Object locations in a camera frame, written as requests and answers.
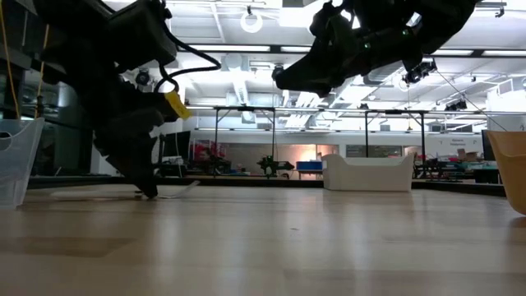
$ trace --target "metal frame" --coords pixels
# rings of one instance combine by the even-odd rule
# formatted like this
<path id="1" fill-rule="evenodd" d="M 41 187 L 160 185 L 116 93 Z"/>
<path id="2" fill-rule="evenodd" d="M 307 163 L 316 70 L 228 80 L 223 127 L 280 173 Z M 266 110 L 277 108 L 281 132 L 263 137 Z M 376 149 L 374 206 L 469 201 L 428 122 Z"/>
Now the metal frame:
<path id="1" fill-rule="evenodd" d="M 376 113 L 376 116 L 371 119 L 371 121 L 368 120 L 369 113 Z M 421 128 L 421 137 L 422 137 L 422 171 L 424 172 L 424 176 L 427 173 L 427 167 L 426 167 L 426 131 L 425 131 L 425 124 L 424 124 L 424 118 L 425 114 L 429 113 L 429 111 L 425 110 L 367 110 L 365 112 L 365 156 L 369 157 L 369 123 L 372 122 L 375 118 L 379 116 L 380 113 L 385 113 L 387 115 L 389 114 L 407 114 L 410 118 L 412 118 L 414 121 L 416 121 Z M 420 115 L 420 122 L 413 116 L 414 114 Z"/>
<path id="2" fill-rule="evenodd" d="M 255 111 L 269 111 L 269 112 L 272 112 L 273 116 L 272 116 L 272 159 L 274 159 L 274 144 L 275 144 L 275 135 L 276 135 L 276 125 L 275 125 L 275 122 L 276 122 L 276 109 L 274 107 L 250 107 L 250 106 L 237 106 L 237 107 L 221 107 L 221 106 L 217 106 L 217 107 L 214 107 L 215 109 L 215 139 L 214 139 L 214 142 L 215 142 L 215 148 L 214 148 L 214 155 L 215 157 L 217 158 L 217 154 L 218 154 L 218 130 L 219 130 L 219 123 L 221 122 L 221 120 L 223 120 L 223 118 L 225 116 L 227 116 L 227 114 L 230 113 L 230 111 L 232 110 L 237 110 L 239 112 L 255 112 Z M 219 111 L 220 110 L 228 110 L 227 113 L 219 118 Z M 217 172 L 216 172 L 216 169 L 217 169 L 217 160 L 214 161 L 214 178 L 217 176 Z"/>

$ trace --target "wooden floor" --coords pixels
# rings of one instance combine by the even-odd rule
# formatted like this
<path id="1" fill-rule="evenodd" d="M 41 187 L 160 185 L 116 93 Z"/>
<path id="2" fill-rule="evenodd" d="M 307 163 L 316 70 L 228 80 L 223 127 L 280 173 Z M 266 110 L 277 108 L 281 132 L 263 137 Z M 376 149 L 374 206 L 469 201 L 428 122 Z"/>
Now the wooden floor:
<path id="1" fill-rule="evenodd" d="M 53 201 L 126 190 L 31 191 L 0 212 L 0 295 L 526 294 L 526 218 L 503 198 L 197 187 Z"/>

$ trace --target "rope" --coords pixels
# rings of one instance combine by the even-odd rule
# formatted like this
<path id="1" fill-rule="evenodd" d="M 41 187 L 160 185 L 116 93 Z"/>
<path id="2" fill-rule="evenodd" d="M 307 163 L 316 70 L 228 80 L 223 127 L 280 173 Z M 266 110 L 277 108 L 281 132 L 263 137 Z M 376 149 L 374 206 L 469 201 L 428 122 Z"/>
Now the rope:
<path id="1" fill-rule="evenodd" d="M 15 110 L 16 110 L 16 119 L 20 120 L 20 110 L 18 109 L 18 99 L 16 97 L 16 91 L 15 91 L 15 83 L 13 82 L 13 75 L 11 70 L 11 60 L 9 58 L 9 49 L 7 47 L 7 32 L 6 32 L 6 24 L 3 18 L 3 2 L 0 0 L 0 22 L 2 23 L 2 37 L 3 37 L 3 47 L 6 51 L 6 60 L 7 60 L 7 74 L 9 75 L 9 84 L 11 85 L 11 94 L 13 96 L 13 101 L 15 103 Z"/>

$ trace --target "white storage bin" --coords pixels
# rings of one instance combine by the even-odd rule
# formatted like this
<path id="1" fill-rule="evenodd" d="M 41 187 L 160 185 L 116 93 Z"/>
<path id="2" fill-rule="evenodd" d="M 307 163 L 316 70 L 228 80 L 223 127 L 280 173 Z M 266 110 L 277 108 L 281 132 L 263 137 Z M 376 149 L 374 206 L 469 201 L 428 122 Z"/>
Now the white storage bin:
<path id="1" fill-rule="evenodd" d="M 0 210 L 24 202 L 44 119 L 0 120 Z"/>
<path id="2" fill-rule="evenodd" d="M 325 189 L 337 191 L 411 192 L 413 158 L 322 157 Z"/>

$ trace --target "translucent basket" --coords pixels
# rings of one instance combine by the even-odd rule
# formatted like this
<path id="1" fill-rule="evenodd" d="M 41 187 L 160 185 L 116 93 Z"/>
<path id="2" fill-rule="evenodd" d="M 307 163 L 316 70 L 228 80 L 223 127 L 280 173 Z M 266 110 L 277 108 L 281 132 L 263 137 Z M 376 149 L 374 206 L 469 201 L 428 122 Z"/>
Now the translucent basket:
<path id="1" fill-rule="evenodd" d="M 44 119 L 0 120 L 0 210 L 24 202 Z"/>

